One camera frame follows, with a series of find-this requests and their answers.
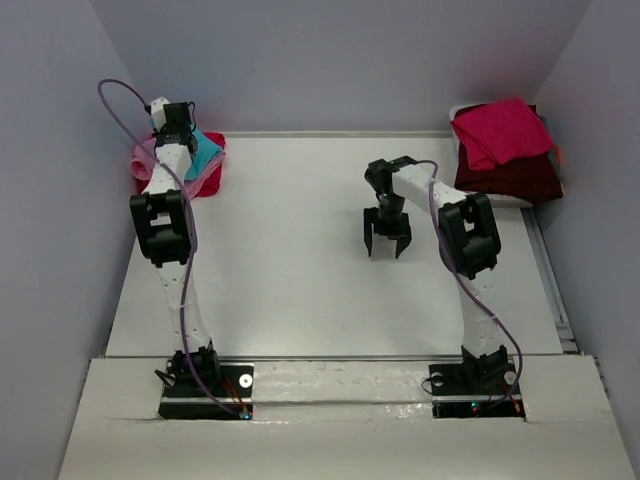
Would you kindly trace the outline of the turquoise t shirt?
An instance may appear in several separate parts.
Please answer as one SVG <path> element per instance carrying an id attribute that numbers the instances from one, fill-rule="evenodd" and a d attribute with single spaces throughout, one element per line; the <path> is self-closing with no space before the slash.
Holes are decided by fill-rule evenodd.
<path id="1" fill-rule="evenodd" d="M 223 160 L 224 150 L 200 130 L 191 132 L 180 143 L 178 138 L 150 138 L 141 149 L 150 155 L 151 189 L 179 189 L 184 182 L 206 180 Z"/>

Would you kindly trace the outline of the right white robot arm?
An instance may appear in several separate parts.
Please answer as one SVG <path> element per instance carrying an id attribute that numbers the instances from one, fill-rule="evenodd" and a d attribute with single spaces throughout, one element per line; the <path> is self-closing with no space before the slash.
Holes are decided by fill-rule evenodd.
<path id="1" fill-rule="evenodd" d="M 509 369 L 499 322 L 482 302 L 489 281 L 479 276 L 496 267 L 501 240 L 488 197 L 438 181 L 437 169 L 431 160 L 409 156 L 369 163 L 364 179 L 378 204 L 363 210 L 363 240 L 368 253 L 373 252 L 374 236 L 391 240 L 399 256 L 412 241 L 405 202 L 431 216 L 441 260 L 457 284 L 463 318 L 462 360 L 437 368 L 432 377 L 441 389 L 484 394 Z"/>

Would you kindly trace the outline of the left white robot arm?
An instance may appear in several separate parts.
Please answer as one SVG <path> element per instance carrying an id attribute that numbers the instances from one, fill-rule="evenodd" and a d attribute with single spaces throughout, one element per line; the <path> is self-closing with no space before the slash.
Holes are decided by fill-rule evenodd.
<path id="1" fill-rule="evenodd" d="M 191 279 L 197 241 L 184 182 L 197 139 L 188 103 L 160 97 L 146 111 L 154 165 L 149 183 L 129 206 L 141 253 L 161 279 L 174 335 L 174 354 L 156 375 L 169 398 L 203 396 L 220 380 L 220 366 Z"/>

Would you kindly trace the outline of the magenta t shirt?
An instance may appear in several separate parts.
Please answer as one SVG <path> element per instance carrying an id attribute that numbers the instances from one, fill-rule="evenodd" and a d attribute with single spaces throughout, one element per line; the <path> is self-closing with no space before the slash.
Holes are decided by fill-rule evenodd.
<path id="1" fill-rule="evenodd" d="M 466 149 L 472 171 L 489 171 L 518 158 L 543 155 L 554 146 L 538 115 L 520 99 L 477 106 L 456 116 L 451 126 Z"/>

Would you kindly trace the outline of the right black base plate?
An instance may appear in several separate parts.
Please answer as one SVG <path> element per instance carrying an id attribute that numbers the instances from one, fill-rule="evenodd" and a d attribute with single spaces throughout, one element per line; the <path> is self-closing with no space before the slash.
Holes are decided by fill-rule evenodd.
<path id="1" fill-rule="evenodd" d="M 461 363 L 436 363 L 421 387 L 432 398 L 435 419 L 484 419 L 526 417 L 520 387 L 513 387 L 516 368 L 492 373 L 476 381 Z"/>

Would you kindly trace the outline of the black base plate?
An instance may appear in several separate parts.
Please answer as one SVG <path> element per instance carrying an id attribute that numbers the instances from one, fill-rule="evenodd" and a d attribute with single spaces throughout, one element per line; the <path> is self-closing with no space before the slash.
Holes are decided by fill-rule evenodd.
<path id="1" fill-rule="evenodd" d="M 435 419 L 484 419 L 526 417 L 520 387 L 513 387 L 516 368 L 492 373 L 476 381 L 461 363 L 436 363 L 421 387 L 432 398 Z"/>
<path id="2" fill-rule="evenodd" d="M 163 384 L 158 415 L 165 420 L 251 420 L 254 364 L 223 362 L 220 372 L 219 380 L 202 378 L 205 393 L 189 370 L 179 380 L 169 367 L 165 372 L 156 370 Z"/>

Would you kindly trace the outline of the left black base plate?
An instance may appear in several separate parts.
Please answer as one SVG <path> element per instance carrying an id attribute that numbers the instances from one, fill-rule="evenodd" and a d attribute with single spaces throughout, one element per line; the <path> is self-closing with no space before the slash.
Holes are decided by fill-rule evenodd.
<path id="1" fill-rule="evenodd" d="M 158 415 L 165 420 L 251 420 L 254 364 L 223 362 L 220 372 L 219 380 L 202 378 L 205 393 L 189 370 L 179 380 L 169 367 L 165 372 L 156 370 L 163 384 Z"/>

